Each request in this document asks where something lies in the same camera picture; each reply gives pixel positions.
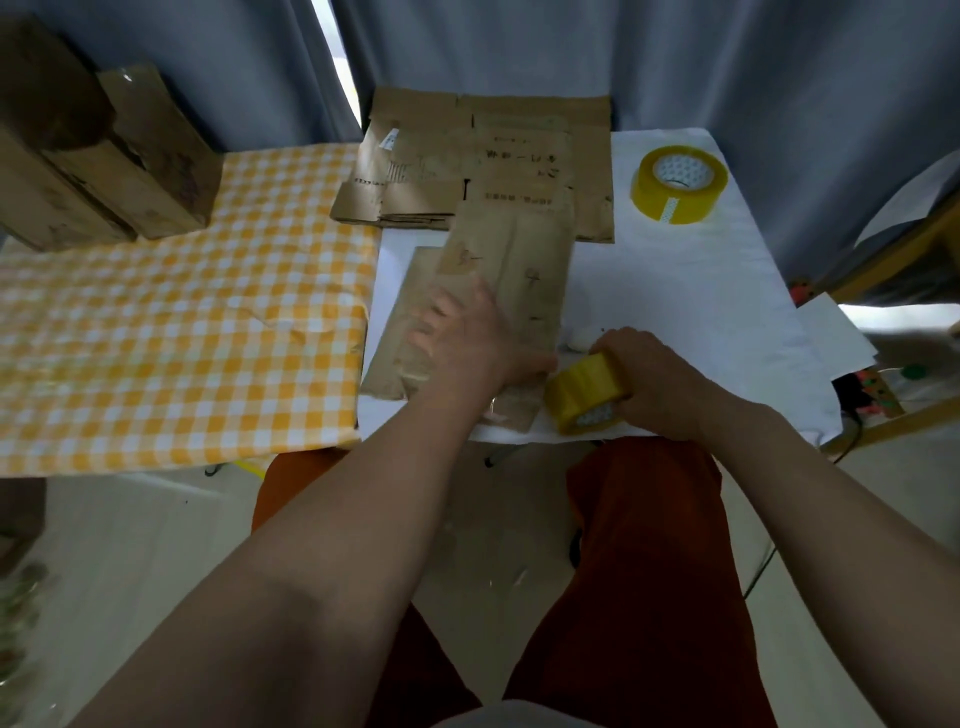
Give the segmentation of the dark brown cardboard box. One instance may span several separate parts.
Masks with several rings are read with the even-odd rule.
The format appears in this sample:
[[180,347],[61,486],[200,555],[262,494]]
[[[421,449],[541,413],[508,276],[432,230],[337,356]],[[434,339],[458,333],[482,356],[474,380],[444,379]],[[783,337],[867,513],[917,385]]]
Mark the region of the dark brown cardboard box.
[[114,108],[92,72],[30,13],[0,13],[0,231],[59,252],[137,233],[47,153],[100,142]]

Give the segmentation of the person's right hand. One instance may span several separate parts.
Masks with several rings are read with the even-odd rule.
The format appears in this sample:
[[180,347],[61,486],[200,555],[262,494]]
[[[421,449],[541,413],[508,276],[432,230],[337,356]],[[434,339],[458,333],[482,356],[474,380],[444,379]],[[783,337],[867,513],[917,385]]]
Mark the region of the person's right hand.
[[619,362],[632,396],[618,405],[621,418],[633,427],[703,445],[749,407],[649,331],[638,330],[634,356],[633,362]]

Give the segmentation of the yellow packing tape roll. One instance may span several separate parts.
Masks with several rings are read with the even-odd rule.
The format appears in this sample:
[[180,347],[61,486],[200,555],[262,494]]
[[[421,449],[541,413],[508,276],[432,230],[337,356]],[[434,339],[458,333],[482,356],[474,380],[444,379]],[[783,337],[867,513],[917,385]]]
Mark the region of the yellow packing tape roll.
[[704,222],[729,183],[716,156],[687,145],[648,152],[630,186],[630,200],[648,218],[679,226]]
[[587,355],[550,378],[544,406],[560,435],[604,431],[620,422],[618,406],[633,395],[625,370],[612,353]]

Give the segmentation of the taped brown cardboard box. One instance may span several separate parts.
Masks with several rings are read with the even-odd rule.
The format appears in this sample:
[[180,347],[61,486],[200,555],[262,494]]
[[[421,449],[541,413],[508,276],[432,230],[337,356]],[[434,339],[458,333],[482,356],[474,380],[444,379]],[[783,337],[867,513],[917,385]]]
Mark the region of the taped brown cardboard box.
[[42,154],[140,237],[187,235],[210,224],[223,156],[182,113],[159,69],[140,63],[97,79],[113,108],[91,140]]

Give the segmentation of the person's right forearm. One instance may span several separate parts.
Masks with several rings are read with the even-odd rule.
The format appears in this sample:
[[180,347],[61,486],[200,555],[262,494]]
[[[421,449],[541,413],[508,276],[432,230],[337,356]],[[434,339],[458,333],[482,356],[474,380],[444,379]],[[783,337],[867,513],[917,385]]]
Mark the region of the person's right forearm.
[[960,728],[960,559],[773,409],[723,394],[698,428],[882,721]]

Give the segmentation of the person's orange trousers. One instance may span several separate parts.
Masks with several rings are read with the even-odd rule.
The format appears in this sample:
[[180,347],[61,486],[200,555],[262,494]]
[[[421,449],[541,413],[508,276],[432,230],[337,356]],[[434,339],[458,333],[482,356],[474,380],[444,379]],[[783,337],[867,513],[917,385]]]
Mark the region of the person's orange trousers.
[[722,475],[699,444],[627,437],[565,471],[582,559],[483,706],[410,604],[365,728],[778,728]]

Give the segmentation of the person's left hand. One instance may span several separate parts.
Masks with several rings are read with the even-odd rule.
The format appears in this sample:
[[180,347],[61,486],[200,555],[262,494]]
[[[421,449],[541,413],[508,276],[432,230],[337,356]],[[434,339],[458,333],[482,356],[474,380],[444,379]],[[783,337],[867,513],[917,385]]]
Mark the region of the person's left hand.
[[540,350],[512,332],[482,277],[473,274],[469,280],[467,302],[437,287],[414,310],[409,342],[426,354],[432,370],[412,407],[477,417],[495,395],[515,385],[514,354]]

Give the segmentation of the white paper sheet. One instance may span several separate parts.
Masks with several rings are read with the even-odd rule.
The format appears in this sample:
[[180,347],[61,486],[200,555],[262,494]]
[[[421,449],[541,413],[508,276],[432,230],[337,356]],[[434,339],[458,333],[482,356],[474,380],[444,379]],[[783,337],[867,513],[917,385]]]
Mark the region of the white paper sheet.
[[810,298],[797,313],[830,382],[874,367],[878,350],[829,294]]

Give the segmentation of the white table cover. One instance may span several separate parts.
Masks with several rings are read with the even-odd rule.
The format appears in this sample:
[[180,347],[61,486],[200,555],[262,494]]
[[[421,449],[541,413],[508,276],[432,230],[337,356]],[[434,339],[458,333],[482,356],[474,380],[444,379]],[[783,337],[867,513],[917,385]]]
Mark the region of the white table cover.
[[572,251],[561,336],[631,327],[648,331],[714,383],[774,408],[813,445],[842,429],[839,403],[732,171],[711,212],[667,224],[630,199],[644,157],[700,149],[728,166],[703,128],[610,136],[612,243]]

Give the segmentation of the yellow checked tablecloth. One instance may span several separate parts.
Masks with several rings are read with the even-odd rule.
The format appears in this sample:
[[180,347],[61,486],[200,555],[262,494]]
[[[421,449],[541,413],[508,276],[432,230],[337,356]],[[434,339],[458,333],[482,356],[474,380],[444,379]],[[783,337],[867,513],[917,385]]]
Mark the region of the yellow checked tablecloth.
[[0,251],[0,478],[352,445],[380,232],[330,217],[356,143],[226,156],[209,226]]

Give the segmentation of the stack of flattened cardboard boxes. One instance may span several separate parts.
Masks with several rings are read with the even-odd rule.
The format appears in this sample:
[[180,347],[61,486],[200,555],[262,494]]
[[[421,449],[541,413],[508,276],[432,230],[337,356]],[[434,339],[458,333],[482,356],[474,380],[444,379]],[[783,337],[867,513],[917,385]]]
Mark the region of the stack of flattened cardboard boxes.
[[572,214],[577,240],[615,240],[608,96],[481,96],[379,86],[333,220],[443,230],[464,201]]

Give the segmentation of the wooden frame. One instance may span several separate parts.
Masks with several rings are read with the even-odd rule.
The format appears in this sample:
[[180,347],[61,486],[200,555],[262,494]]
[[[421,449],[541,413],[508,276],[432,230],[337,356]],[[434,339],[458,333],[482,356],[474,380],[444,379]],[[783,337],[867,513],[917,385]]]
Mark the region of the wooden frame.
[[[839,281],[821,284],[819,289],[833,297],[838,304],[851,303],[938,248],[947,251],[951,265],[960,277],[960,186],[892,245]],[[894,396],[891,396],[891,401],[891,406],[882,405],[884,420],[867,425],[855,418],[856,431],[851,435],[839,435],[822,445],[822,453],[836,455],[835,462],[839,463],[858,448],[960,421],[960,394],[939,399],[929,407],[912,412],[906,412]]]

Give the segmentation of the person's left forearm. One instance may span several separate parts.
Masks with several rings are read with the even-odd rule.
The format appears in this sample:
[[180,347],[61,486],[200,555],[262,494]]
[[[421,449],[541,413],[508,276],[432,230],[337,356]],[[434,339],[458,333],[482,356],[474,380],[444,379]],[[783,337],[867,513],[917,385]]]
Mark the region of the person's left forearm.
[[215,567],[69,728],[362,726],[501,387],[435,374]]

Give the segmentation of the grey curtain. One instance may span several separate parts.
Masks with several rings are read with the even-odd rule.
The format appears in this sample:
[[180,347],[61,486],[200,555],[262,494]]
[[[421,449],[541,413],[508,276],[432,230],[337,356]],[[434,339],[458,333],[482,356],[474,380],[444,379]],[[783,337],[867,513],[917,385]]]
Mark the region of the grey curtain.
[[222,151],[359,142],[330,0],[0,0],[98,70],[153,63]]
[[960,150],[960,0],[330,0],[378,87],[609,96],[616,131],[702,128],[780,271],[825,278]]

